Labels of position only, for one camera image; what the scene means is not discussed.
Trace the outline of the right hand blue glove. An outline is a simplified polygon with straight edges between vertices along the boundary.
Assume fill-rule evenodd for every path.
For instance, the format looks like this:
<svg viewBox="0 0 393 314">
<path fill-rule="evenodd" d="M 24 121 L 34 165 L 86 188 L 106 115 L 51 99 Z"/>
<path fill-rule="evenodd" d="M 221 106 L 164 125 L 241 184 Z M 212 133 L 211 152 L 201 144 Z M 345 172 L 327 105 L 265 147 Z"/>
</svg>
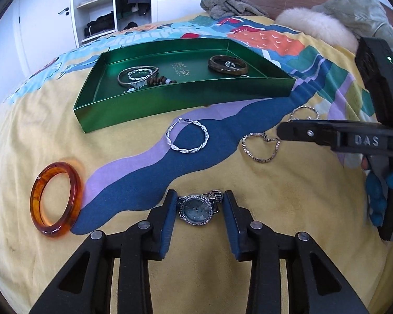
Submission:
<svg viewBox="0 0 393 314">
<path fill-rule="evenodd" d="M 375 227 L 380 227 L 383 223 L 384 214 L 387 208 L 386 196 L 383 193 L 380 180 L 372 171 L 369 160 L 366 156 L 362 158 L 361 167 L 368 171 L 365 181 L 365 191 L 368 196 L 369 218 Z M 393 189 L 393 172 L 390 172 L 385 179 L 387 186 Z"/>
</svg>

